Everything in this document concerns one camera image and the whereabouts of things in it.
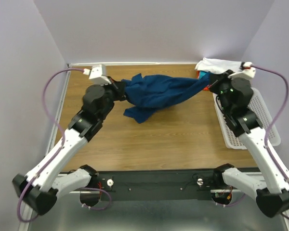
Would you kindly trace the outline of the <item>dark blue t shirt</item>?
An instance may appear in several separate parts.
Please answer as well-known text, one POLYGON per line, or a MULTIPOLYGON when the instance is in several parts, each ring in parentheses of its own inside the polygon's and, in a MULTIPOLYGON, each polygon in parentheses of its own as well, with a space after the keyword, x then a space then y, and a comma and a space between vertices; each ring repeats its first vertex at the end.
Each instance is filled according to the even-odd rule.
POLYGON ((209 85, 209 81, 208 73, 200 79, 166 75, 143 77, 142 74, 137 74, 130 80, 123 79, 127 101, 133 105, 123 115, 141 124, 155 112, 195 96, 209 85))

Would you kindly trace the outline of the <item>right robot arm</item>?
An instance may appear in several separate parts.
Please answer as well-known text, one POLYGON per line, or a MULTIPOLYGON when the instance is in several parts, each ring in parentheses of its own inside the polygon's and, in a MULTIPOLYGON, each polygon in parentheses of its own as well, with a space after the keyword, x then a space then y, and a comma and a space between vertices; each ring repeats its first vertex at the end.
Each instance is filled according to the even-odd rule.
POLYGON ((228 128, 247 148, 264 178, 256 180, 233 165, 224 164, 214 169, 212 184, 219 189, 232 186, 242 191, 269 218, 281 215, 289 210, 289 171, 270 144, 268 129, 249 107, 254 91, 248 75, 230 70, 209 73, 209 90, 220 101, 228 128))

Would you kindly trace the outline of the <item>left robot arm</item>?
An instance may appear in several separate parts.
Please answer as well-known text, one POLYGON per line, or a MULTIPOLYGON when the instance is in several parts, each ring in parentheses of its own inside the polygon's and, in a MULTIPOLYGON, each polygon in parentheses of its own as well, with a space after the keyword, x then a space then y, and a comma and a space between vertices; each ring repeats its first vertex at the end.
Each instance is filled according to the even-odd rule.
POLYGON ((27 204, 42 216, 52 209, 59 197, 78 188, 92 190, 96 187, 96 171, 89 166, 82 166, 60 180, 57 176, 102 128, 114 102, 126 99, 125 87, 125 82, 112 79, 110 84, 94 84, 86 89, 80 111, 72 118, 59 142, 33 169, 13 178, 19 203, 27 204))

